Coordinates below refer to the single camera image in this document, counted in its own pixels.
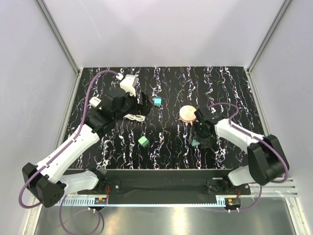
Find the teal plug adapter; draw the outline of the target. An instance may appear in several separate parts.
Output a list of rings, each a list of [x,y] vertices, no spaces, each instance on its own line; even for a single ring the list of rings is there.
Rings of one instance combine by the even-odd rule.
[[[198,146],[198,145],[200,145],[200,143],[197,142],[196,140],[192,140],[191,145],[192,145],[192,146]]]

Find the pink round power socket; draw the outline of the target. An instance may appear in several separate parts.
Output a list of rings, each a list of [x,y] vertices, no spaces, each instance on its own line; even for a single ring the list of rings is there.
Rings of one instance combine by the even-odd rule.
[[[184,123],[194,122],[197,118],[195,116],[196,108],[191,105],[185,105],[179,110],[179,118]]]

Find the green USB charger cube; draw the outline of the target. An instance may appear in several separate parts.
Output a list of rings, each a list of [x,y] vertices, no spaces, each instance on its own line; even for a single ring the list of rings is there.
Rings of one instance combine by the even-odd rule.
[[[138,143],[142,146],[142,147],[146,147],[149,144],[149,140],[145,137],[142,136],[139,140]]]

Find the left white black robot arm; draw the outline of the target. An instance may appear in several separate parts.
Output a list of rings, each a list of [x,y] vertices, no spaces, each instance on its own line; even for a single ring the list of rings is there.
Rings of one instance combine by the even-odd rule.
[[[87,170],[65,176],[70,165],[86,150],[100,141],[115,124],[128,115],[146,117],[152,103],[146,93],[141,93],[141,102],[137,96],[125,89],[115,89],[102,96],[92,97],[87,104],[82,121],[74,131],[54,152],[36,164],[26,163],[22,168],[24,186],[19,194],[19,204],[27,189],[45,208],[50,208],[60,199],[74,192],[92,190],[100,194],[105,190],[103,174],[99,170]]]

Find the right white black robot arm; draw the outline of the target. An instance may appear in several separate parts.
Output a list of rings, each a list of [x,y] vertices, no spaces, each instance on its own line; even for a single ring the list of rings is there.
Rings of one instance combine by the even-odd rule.
[[[215,115],[206,109],[190,107],[184,116],[191,124],[191,141],[201,147],[210,148],[213,140],[223,138],[248,156],[248,164],[231,170],[217,183],[207,184],[215,193],[233,194],[249,183],[264,186],[277,183],[278,177],[288,177],[289,163],[278,138],[274,135],[260,135],[244,129],[223,115]]]

